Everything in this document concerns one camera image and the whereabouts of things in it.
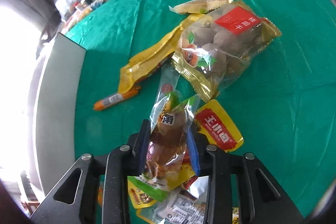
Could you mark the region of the green label meat packet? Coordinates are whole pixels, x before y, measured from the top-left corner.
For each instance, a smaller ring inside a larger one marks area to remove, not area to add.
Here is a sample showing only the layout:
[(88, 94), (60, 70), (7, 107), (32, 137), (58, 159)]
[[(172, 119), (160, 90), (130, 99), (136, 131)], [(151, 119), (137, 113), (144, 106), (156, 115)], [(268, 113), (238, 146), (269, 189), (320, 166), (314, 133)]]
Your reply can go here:
[(156, 201), (162, 202), (169, 192), (200, 172), (191, 131), (200, 101), (198, 95), (181, 101), (180, 92), (175, 90), (158, 99), (152, 108), (145, 168), (128, 180)]

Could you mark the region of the white cardboard box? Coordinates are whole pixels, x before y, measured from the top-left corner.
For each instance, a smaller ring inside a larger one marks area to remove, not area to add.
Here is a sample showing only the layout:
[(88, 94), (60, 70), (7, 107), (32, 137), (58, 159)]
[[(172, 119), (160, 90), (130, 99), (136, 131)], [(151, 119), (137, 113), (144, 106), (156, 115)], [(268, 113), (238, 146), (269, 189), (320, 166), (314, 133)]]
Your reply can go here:
[(44, 194), (75, 162), (75, 107), (85, 54), (85, 48), (57, 34), (42, 58), (33, 114), (33, 147)]

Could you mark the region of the clear long jelly stick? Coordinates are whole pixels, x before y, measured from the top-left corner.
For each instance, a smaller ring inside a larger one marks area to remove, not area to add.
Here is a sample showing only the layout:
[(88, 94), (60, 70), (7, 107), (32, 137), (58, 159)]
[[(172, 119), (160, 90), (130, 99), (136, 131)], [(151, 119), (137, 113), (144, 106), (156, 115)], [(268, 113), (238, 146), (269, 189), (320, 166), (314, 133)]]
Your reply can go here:
[(159, 113), (163, 109), (167, 95), (175, 91), (179, 77), (180, 74), (170, 63), (162, 65), (158, 92), (149, 117), (151, 131), (153, 131), (155, 128)]

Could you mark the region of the orange yellow snack packet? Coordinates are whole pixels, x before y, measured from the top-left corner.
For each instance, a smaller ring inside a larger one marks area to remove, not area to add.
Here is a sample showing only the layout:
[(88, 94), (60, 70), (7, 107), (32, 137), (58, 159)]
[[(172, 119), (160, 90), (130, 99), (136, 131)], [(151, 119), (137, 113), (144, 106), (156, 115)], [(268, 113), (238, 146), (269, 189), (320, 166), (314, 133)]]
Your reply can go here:
[(195, 176), (201, 172), (201, 149), (197, 148), (199, 135), (206, 138), (205, 145), (215, 145), (225, 152), (236, 151), (244, 143), (242, 134), (221, 104), (215, 99), (207, 102), (196, 111), (187, 132), (187, 154)]

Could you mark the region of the chestnut bag red label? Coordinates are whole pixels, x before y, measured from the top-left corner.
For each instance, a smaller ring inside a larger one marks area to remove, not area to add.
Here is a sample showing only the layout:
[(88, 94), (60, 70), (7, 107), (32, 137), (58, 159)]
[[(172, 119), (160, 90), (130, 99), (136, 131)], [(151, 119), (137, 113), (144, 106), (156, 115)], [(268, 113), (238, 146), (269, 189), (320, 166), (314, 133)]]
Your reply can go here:
[(183, 30), (172, 66), (204, 102), (215, 98), (249, 67), (281, 31), (242, 0), (201, 16)]

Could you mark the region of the peanut bag yellow border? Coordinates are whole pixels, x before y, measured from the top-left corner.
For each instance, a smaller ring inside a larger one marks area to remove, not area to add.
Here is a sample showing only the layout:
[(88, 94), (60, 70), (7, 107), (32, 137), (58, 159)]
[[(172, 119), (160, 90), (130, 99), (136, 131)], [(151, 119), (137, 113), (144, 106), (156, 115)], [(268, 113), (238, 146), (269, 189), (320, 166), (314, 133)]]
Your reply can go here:
[(189, 192), (178, 188), (163, 202), (137, 209), (136, 215), (146, 223), (203, 223), (206, 204), (197, 202)]

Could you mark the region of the pale long snack packet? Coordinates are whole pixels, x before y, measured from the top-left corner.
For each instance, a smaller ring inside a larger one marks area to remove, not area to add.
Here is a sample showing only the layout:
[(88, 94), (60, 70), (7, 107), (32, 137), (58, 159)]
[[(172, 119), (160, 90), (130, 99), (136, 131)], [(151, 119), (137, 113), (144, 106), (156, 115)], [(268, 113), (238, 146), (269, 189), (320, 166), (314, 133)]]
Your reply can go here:
[(169, 6), (169, 10), (176, 14), (207, 14), (233, 1), (234, 0), (192, 0), (174, 7)]

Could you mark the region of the orange sausage stick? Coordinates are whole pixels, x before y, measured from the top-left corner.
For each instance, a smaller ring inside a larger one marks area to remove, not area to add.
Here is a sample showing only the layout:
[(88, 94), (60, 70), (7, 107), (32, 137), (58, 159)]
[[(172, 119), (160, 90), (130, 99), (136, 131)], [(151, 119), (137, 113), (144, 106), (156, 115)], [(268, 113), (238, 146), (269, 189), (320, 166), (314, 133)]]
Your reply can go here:
[(120, 94), (120, 93), (114, 93), (108, 97), (105, 97), (99, 101), (97, 101), (94, 106), (93, 110), (95, 111), (103, 111), (106, 110), (114, 105), (117, 105), (123, 101), (126, 101), (134, 96), (136, 96), (139, 91), (141, 90), (141, 87), (139, 85), (136, 85), (132, 87), (129, 91)]

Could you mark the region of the green table cloth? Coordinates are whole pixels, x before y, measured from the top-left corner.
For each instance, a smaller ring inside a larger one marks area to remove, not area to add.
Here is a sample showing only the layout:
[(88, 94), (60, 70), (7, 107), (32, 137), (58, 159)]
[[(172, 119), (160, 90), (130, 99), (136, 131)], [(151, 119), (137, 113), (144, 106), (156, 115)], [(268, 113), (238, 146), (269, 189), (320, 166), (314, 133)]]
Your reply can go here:
[[(184, 20), (170, 8), (190, 0), (110, 0), (67, 36), (85, 55), (75, 110), (75, 155), (105, 155), (150, 115), (160, 73), (134, 98), (96, 112), (118, 88), (120, 69)], [(218, 102), (240, 130), (241, 155), (253, 152), (308, 215), (335, 179), (335, 5), (330, 0), (242, 0), (282, 35)]]

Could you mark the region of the white triangular snack pack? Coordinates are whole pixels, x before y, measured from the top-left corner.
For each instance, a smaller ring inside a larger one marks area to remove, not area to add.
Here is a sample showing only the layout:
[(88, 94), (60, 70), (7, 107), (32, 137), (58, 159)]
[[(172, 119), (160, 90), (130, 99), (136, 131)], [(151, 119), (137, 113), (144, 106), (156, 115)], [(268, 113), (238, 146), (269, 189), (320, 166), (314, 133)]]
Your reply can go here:
[(189, 192), (189, 194), (191, 194), (199, 202), (205, 202), (207, 198), (208, 186), (209, 176), (193, 176), (184, 182), (181, 188)]

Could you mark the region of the clear plastic bag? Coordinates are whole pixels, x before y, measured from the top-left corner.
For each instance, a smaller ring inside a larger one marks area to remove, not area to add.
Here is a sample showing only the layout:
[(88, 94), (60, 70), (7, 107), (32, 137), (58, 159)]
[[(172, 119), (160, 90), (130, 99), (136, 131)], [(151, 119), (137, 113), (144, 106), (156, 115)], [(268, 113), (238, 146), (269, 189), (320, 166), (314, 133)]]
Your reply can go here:
[(55, 6), (61, 16), (61, 20), (66, 22), (74, 13), (74, 5), (77, 0), (57, 0)]

